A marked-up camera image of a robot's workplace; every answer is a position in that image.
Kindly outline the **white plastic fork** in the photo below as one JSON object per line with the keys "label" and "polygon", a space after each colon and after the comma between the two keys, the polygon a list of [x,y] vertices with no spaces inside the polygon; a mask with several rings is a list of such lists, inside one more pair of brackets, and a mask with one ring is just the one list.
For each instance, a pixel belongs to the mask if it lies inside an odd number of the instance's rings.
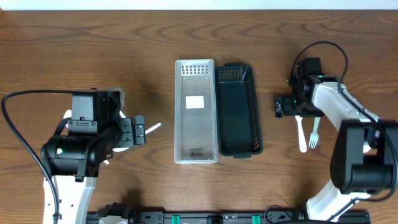
{"label": "white plastic fork", "polygon": [[321,117],[314,117],[314,123],[313,123],[313,130],[310,134],[310,139],[309,139],[309,148],[315,149],[316,145],[318,143],[318,127],[320,124],[320,119]]}
{"label": "white plastic fork", "polygon": [[308,150],[307,142],[305,140],[305,135],[302,126],[302,117],[300,115],[295,116],[295,120],[297,122],[297,131],[298,131],[298,143],[300,152],[305,153]]}

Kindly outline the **black plastic perforated basket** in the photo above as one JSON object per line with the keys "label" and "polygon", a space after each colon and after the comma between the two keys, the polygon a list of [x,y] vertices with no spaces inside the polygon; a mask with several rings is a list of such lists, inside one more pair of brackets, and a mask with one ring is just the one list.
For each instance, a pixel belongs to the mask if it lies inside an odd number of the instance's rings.
{"label": "black plastic perforated basket", "polygon": [[215,69],[218,143],[223,156],[249,158],[263,151],[254,73],[242,63]]}

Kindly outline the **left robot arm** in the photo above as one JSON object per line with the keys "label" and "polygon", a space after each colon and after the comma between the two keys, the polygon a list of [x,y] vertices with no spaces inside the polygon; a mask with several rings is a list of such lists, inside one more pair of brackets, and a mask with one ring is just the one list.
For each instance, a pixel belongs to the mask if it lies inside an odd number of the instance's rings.
{"label": "left robot arm", "polygon": [[41,149],[49,174],[45,192],[54,195],[53,202],[45,197],[44,223],[85,223],[101,163],[116,149],[146,143],[144,117],[123,116],[123,105],[120,89],[72,93],[72,115]]}

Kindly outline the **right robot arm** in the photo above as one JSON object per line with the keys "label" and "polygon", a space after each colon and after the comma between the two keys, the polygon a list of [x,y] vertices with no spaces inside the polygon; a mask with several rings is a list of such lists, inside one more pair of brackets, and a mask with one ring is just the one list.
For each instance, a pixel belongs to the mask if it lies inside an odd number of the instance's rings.
{"label": "right robot arm", "polygon": [[305,221],[337,222],[360,201],[397,188],[397,122],[370,113],[338,77],[322,72],[319,58],[295,62],[288,80],[292,92],[275,98],[275,116],[293,116],[301,152],[307,152],[302,120],[326,117],[338,131],[330,180],[306,202]]}

